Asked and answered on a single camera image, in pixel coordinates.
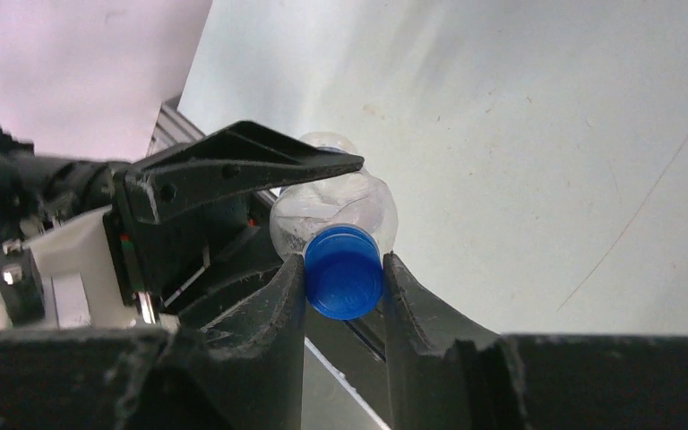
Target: clear plastic bottle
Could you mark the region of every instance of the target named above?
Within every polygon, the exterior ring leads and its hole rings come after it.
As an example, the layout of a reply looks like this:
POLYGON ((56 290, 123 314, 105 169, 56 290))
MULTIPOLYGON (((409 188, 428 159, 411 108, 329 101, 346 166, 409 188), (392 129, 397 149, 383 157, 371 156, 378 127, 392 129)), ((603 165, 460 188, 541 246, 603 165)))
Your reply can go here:
MULTIPOLYGON (((328 151, 357 154, 335 133, 300 139, 328 151)), ((358 318, 373 309, 383 291, 383 255, 394 247, 397 206, 389 186, 359 172, 285 188, 271 210, 270 229, 278 255, 305 257, 305 293, 310 304, 333 319, 358 318)))

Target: bottle cap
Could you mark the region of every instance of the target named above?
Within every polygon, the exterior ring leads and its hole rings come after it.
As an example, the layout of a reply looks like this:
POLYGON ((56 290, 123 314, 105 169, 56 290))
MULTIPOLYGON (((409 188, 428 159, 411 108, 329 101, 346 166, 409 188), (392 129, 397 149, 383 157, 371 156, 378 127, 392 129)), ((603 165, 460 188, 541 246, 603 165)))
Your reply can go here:
POLYGON ((373 310, 382 292, 381 256, 364 230, 331 226, 307 245, 305 293, 319 313, 334 320, 352 320, 373 310))

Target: plastic bottle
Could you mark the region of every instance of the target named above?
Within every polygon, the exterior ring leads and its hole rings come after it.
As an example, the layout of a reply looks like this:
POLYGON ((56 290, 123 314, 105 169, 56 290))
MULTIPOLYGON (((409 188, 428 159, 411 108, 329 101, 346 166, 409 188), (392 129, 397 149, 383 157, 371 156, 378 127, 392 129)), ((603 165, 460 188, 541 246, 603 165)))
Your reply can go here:
MULTIPOLYGON (((328 151, 357 154, 335 133, 300 139, 328 151)), ((270 229, 278 255, 305 257, 305 293, 321 314, 358 318, 383 292, 383 255, 397 236, 397 206, 389 186, 359 172, 285 188, 271 210, 270 229)))

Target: screw hole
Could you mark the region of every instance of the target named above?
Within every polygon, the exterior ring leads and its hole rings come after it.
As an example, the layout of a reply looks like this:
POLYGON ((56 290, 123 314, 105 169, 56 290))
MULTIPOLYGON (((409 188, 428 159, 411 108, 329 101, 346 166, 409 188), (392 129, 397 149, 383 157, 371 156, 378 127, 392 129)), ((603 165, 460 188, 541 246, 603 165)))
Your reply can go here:
POLYGON ((222 173, 223 179, 231 179, 241 173, 241 168, 239 166, 225 166, 222 173))
POLYGON ((176 198, 176 188, 172 184, 164 184, 159 189, 159 198, 165 203, 170 203, 176 198))

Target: white table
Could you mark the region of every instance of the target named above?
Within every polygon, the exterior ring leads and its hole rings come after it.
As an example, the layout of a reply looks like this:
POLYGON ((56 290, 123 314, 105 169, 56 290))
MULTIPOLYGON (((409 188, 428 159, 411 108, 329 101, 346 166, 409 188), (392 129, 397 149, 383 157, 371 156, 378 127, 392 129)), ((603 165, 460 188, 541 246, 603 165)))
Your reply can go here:
POLYGON ((179 108, 347 135, 495 331, 688 333, 688 2, 215 2, 179 108))

